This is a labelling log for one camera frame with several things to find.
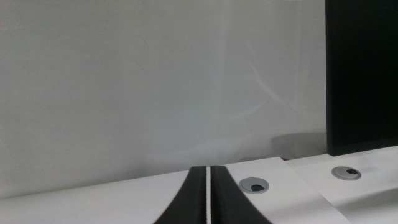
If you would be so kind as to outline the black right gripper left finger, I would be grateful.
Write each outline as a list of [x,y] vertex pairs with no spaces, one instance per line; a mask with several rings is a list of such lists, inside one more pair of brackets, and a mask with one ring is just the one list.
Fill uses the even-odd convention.
[[203,224],[206,216],[206,167],[196,166],[155,224]]

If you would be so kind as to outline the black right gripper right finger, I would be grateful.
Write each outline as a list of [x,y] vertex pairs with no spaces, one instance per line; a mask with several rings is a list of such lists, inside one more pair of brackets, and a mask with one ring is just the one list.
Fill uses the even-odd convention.
[[225,166],[211,166],[211,222],[271,224],[242,193]]

